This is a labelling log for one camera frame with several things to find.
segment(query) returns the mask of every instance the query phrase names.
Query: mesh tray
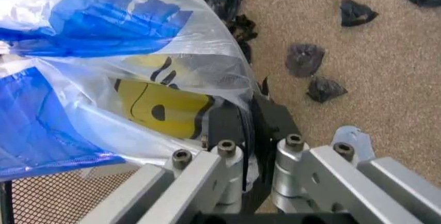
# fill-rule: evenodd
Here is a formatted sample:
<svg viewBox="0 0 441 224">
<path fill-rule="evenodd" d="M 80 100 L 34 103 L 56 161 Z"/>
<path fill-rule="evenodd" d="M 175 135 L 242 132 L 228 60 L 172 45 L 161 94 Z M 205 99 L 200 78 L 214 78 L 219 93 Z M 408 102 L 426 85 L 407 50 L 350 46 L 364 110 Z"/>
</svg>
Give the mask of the mesh tray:
<svg viewBox="0 0 441 224">
<path fill-rule="evenodd" d="M 77 223 L 134 172 L 84 179 L 70 171 L 14 180 L 15 223 Z"/>
</svg>

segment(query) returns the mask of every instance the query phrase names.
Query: blue plastic bag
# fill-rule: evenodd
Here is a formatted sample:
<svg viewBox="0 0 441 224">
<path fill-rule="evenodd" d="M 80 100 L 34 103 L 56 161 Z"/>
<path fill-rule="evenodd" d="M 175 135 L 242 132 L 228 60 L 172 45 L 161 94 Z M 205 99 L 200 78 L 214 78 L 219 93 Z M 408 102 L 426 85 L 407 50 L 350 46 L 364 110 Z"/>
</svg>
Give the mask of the blue plastic bag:
<svg viewBox="0 0 441 224">
<path fill-rule="evenodd" d="M 61 0 L 50 11 L 50 26 L 0 28 L 0 40 L 22 56 L 98 57 L 149 54 L 166 46 L 192 11 L 160 0 Z"/>
<path fill-rule="evenodd" d="M 79 135 L 32 67 L 0 78 L 0 181 L 123 163 Z"/>
</svg>

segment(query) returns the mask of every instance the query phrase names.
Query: screw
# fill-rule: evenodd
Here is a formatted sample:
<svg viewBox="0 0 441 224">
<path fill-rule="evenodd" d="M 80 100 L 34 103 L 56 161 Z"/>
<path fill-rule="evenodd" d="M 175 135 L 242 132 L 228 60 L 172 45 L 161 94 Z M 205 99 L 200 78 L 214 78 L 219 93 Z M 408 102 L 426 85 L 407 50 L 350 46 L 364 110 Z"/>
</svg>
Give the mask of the screw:
<svg viewBox="0 0 441 224">
<path fill-rule="evenodd" d="M 303 150 L 303 145 L 305 144 L 302 136 L 298 134 L 289 134 L 286 137 L 285 143 L 288 145 L 288 147 L 294 150 L 294 152 L 301 152 Z"/>
<path fill-rule="evenodd" d="M 176 169 L 183 170 L 192 161 L 192 153 L 186 149 L 176 150 L 172 157 L 173 166 Z"/>
<path fill-rule="evenodd" d="M 333 146 L 334 151 L 336 151 L 340 156 L 342 156 L 347 161 L 351 162 L 354 157 L 354 148 L 346 142 L 337 142 Z"/>
<path fill-rule="evenodd" d="M 233 157 L 236 154 L 236 144 L 232 140 L 221 140 L 217 144 L 217 153 L 221 157 Z"/>
</svg>

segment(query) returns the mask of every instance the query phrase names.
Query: metal cylinder joint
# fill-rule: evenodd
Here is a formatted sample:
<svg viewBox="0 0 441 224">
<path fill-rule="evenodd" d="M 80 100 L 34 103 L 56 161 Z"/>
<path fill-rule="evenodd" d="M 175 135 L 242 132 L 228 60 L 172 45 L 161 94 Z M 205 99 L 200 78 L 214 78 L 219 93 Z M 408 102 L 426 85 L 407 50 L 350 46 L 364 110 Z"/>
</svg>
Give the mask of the metal cylinder joint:
<svg viewBox="0 0 441 224">
<path fill-rule="evenodd" d="M 176 150 L 171 157 L 171 161 L 176 169 L 183 170 L 192 161 L 192 153 L 186 149 Z"/>
<path fill-rule="evenodd" d="M 285 197 L 296 197 L 304 194 L 296 180 L 298 163 L 302 152 L 309 146 L 300 135 L 290 134 L 277 143 L 276 162 L 274 165 L 273 189 Z"/>
<path fill-rule="evenodd" d="M 236 204 L 242 199 L 243 152 L 234 141 L 222 140 L 211 150 L 211 153 L 224 158 L 229 178 L 218 204 Z"/>
</svg>

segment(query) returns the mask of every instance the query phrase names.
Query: clear plastic bag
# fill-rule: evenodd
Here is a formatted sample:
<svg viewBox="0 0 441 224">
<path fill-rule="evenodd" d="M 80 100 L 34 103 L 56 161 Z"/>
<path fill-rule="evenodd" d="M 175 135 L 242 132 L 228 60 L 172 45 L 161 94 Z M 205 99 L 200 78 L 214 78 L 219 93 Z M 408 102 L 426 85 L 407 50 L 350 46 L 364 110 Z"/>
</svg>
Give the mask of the clear plastic bag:
<svg viewBox="0 0 441 224">
<path fill-rule="evenodd" d="M 0 53 L 9 54 L 0 64 L 0 80 L 26 70 L 40 72 L 59 100 L 64 122 L 105 154 L 163 165 L 178 148 L 199 151 L 128 120 L 114 90 L 116 79 L 222 98 L 249 114 L 257 84 L 236 41 L 204 0 L 0 3 Z M 251 127 L 249 116 L 243 120 Z M 251 140 L 253 131 L 247 131 Z"/>
<path fill-rule="evenodd" d="M 182 90 L 220 96 L 246 109 L 257 89 L 240 48 L 204 0 L 0 3 L 0 40 L 7 42 L 0 53 L 50 56 L 142 80 L 158 67 L 127 60 L 151 53 L 175 55 L 182 73 L 174 80 Z"/>
<path fill-rule="evenodd" d="M 0 91 L 0 181 L 124 160 L 162 166 L 177 149 L 199 152 L 125 118 L 108 78 L 86 67 L 5 62 Z"/>
</svg>

